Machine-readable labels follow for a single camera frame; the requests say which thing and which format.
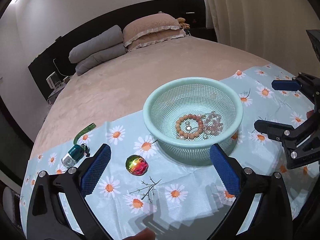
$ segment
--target black headboard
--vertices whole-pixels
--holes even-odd
[[[174,18],[185,18],[191,28],[205,27],[204,0],[151,0],[129,5],[96,17],[63,37],[59,37],[29,65],[30,73],[44,98],[47,100],[53,91],[47,84],[46,78],[56,71],[53,64],[55,58],[55,63],[62,74],[73,75],[76,64],[71,64],[68,57],[75,46],[101,34],[114,25],[119,25],[123,30],[130,22],[159,11],[170,14]]]

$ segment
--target pink pillow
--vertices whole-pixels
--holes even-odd
[[[166,30],[157,33],[150,33],[133,41],[128,46],[128,51],[146,47],[158,42],[184,37],[185,35],[186,33],[184,32],[184,30]]]
[[[178,21],[169,14],[157,13],[142,17],[129,23],[124,28],[124,46],[127,47],[133,41],[146,34],[160,32],[168,29],[180,29]]]

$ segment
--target colander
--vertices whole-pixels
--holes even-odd
[[[204,139],[203,135],[193,140],[177,139],[175,124],[180,117],[211,111],[221,115],[224,128],[219,135],[209,135],[208,139]],[[153,91],[143,106],[144,123],[151,135],[159,140],[164,151],[184,158],[209,159],[213,144],[218,143],[221,148],[228,147],[242,117],[243,106],[239,96],[227,85],[203,77],[182,78],[166,83]],[[197,127],[196,121],[188,121],[192,128]]]

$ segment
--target beige curtain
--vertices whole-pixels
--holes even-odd
[[[245,50],[294,75],[320,76],[307,29],[320,21],[307,0],[207,0],[218,42]]]

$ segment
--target floral tablecloth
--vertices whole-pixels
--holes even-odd
[[[305,121],[306,112],[313,109],[313,104],[304,95],[271,88],[274,79],[291,78],[290,73],[269,64],[237,71],[222,82],[239,94],[244,106],[242,124],[231,138],[235,148],[230,156],[257,174],[281,172],[294,218],[316,181],[319,164],[287,170],[281,143],[269,140],[253,127],[257,119],[294,127]],[[111,161],[100,181],[93,193],[85,198],[87,203],[114,239],[134,235],[146,226],[156,232],[157,239],[206,239],[235,197],[227,192],[212,165],[190,166],[178,162],[155,141],[143,123],[142,111],[105,122],[83,135],[78,143],[86,143],[91,153],[103,143],[108,143],[112,150]],[[29,200],[39,171],[65,172],[61,158],[72,146],[72,141],[68,141],[28,162],[20,198],[25,233]],[[125,168],[127,157],[133,154],[143,156],[149,164],[147,173],[141,177],[131,175]],[[60,199],[71,227],[81,233],[65,195],[60,194]],[[239,232],[248,228],[259,199],[260,194],[257,194]]]

